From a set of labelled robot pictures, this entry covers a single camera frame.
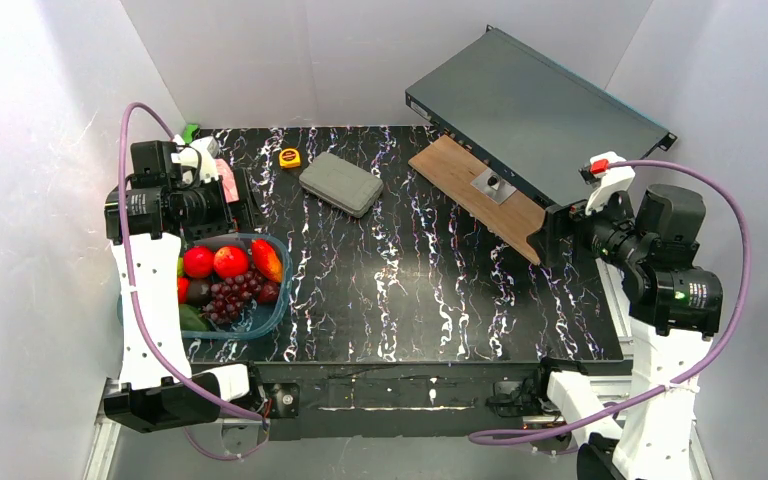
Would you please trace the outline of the pink plastic bag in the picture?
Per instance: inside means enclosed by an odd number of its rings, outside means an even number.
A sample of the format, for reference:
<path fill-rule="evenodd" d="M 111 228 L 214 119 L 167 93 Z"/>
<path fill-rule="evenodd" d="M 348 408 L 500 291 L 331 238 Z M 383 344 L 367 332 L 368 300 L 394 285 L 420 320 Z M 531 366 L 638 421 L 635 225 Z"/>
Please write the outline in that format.
<path fill-rule="evenodd" d="M 222 188 L 227 203 L 231 204 L 237 202 L 239 200 L 239 192 L 236 185 L 235 175 L 230 165 L 225 160 L 219 158 L 215 160 L 215 164 L 217 172 L 221 177 Z"/>

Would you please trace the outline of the red orange fake mango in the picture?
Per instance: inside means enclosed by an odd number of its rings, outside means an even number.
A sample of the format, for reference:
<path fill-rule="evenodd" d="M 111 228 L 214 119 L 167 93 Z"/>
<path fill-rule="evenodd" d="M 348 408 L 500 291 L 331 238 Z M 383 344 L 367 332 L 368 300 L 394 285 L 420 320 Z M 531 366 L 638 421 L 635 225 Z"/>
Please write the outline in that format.
<path fill-rule="evenodd" d="M 270 242 L 253 240 L 250 246 L 251 261 L 256 269 L 268 280 L 280 284 L 283 281 L 283 263 Z"/>

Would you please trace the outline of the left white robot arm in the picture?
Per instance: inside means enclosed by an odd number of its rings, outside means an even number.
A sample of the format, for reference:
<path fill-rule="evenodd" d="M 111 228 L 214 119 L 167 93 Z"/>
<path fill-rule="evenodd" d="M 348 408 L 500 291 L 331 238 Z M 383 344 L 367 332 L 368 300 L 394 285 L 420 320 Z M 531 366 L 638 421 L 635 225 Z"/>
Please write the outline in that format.
<path fill-rule="evenodd" d="M 139 433 L 211 423 L 225 402 L 251 392 L 245 365 L 193 373 L 179 321 L 177 261 L 187 242 L 231 232 L 234 225 L 216 169 L 174 141 L 135 142 L 133 171 L 104 205 L 106 236 L 121 284 L 123 358 L 105 416 Z"/>

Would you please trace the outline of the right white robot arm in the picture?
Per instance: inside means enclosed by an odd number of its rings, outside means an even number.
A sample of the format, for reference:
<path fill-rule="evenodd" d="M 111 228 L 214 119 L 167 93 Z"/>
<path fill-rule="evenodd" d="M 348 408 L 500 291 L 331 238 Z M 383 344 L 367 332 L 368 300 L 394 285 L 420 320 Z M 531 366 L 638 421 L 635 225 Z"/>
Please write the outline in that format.
<path fill-rule="evenodd" d="M 581 479 L 686 479 L 695 379 L 684 379 L 710 350 L 720 327 L 719 278 L 694 265 L 706 208 L 700 194 L 655 184 L 638 209 L 618 192 L 598 212 L 585 203 L 549 207 L 527 241 L 542 264 L 569 240 L 617 268 L 628 301 L 634 358 L 631 394 L 655 396 L 629 408 L 623 423 L 597 419 L 602 405 L 578 362 L 544 358 L 535 383 L 574 426 Z"/>

